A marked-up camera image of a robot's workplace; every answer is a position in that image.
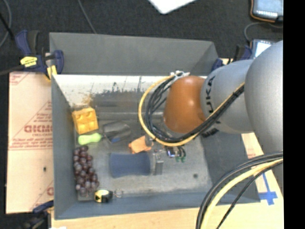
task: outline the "yellow toy block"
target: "yellow toy block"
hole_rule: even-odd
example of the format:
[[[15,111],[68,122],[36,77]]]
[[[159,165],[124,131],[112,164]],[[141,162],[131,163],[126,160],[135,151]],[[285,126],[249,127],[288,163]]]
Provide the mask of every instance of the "yellow toy block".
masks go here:
[[[80,135],[99,129],[95,110],[91,107],[73,111],[72,118],[75,129]]]

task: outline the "yellow cable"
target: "yellow cable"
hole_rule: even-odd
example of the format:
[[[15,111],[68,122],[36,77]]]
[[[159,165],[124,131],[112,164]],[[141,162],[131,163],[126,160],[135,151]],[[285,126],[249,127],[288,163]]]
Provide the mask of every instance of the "yellow cable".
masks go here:
[[[143,118],[142,118],[142,105],[143,105],[144,100],[145,100],[146,96],[148,95],[148,93],[149,93],[156,85],[158,85],[158,84],[160,84],[161,82],[164,82],[164,81],[166,81],[166,80],[168,80],[168,79],[171,79],[171,78],[173,78],[173,77],[175,77],[174,74],[173,74],[173,75],[166,76],[166,77],[164,77],[164,78],[162,78],[162,79],[156,81],[154,84],[152,84],[152,85],[144,92],[144,94],[143,94],[143,96],[142,96],[142,98],[141,98],[141,100],[140,100],[139,108],[138,108],[138,117],[139,117],[141,126],[142,126],[142,128],[144,129],[144,131],[145,131],[153,140],[157,141],[158,143],[160,143],[160,144],[162,144],[162,145],[164,145],[164,146],[171,146],[171,147],[182,146],[182,145],[188,143],[189,141],[191,141],[191,140],[193,140],[195,137],[197,137],[197,136],[198,136],[198,133],[195,133],[194,135],[192,135],[192,136],[186,138],[186,139],[183,140],[183,141],[177,142],[177,143],[167,143],[167,142],[164,142],[164,141],[160,140],[159,138],[157,138],[157,137],[156,137],[153,133],[151,133],[150,130],[146,127],[146,125],[145,125],[145,123],[144,123],[144,121],[143,121]],[[239,89],[239,88],[242,87],[242,86],[244,86],[244,82],[243,82],[242,84],[240,84],[240,86],[237,87],[236,90]],[[221,107],[224,105],[224,103],[228,100],[228,98],[230,98],[232,95],[233,95],[233,94],[229,95],[229,96],[228,96],[228,97],[227,97],[227,98],[226,98],[226,99],[225,99],[225,100],[215,109],[214,113],[215,113],[219,108],[221,108]],[[213,114],[209,115],[205,121],[207,121],[207,120],[208,120],[209,118],[211,118],[212,116],[213,116]]]
[[[283,159],[278,159],[269,163],[264,163],[261,165],[256,166],[255,168],[242,173],[241,175],[239,175],[238,177],[234,178],[232,181],[228,182],[218,193],[217,195],[213,198],[213,200],[211,201],[210,205],[208,206],[208,208],[206,209],[206,213],[204,214],[203,217],[203,221],[201,224],[201,229],[206,229],[207,227],[207,222],[208,222],[208,218],[212,213],[213,208],[217,205],[217,203],[219,202],[219,200],[223,197],[223,195],[230,190],[233,186],[235,186],[237,183],[245,180],[246,178],[254,175],[255,173],[261,172],[262,170],[264,170],[265,168],[268,168],[270,166],[273,166],[279,162],[281,162]]]

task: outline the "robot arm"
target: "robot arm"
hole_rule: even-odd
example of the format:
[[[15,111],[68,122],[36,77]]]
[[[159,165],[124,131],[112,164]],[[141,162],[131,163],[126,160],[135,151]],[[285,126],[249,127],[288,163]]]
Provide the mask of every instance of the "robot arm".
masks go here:
[[[183,77],[171,85],[163,120],[171,136],[195,129],[244,83],[244,92],[208,130],[254,132],[265,154],[283,150],[283,41],[254,60],[236,61],[205,80]],[[283,165],[274,171],[283,193]]]

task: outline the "grape cluster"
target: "grape cluster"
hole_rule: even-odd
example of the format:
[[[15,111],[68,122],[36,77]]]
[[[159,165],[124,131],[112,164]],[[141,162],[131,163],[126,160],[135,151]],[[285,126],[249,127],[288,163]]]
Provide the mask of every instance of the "grape cluster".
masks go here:
[[[92,167],[93,157],[88,154],[88,146],[83,145],[73,150],[75,189],[81,197],[86,197],[95,192],[99,181]]]

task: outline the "orange object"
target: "orange object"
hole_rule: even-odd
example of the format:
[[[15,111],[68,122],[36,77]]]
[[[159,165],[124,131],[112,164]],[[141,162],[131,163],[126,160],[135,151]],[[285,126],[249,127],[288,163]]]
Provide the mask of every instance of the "orange object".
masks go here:
[[[151,146],[147,146],[145,144],[145,136],[141,136],[140,138],[132,141],[131,143],[129,143],[128,147],[131,149],[131,152],[133,154],[137,154],[142,151],[148,152],[152,148]]]
[[[78,134],[99,129],[95,110],[91,107],[72,112],[75,129]]]
[[[200,104],[200,91],[204,78],[189,75],[175,81],[168,93],[163,120],[177,133],[188,133],[206,118]]]

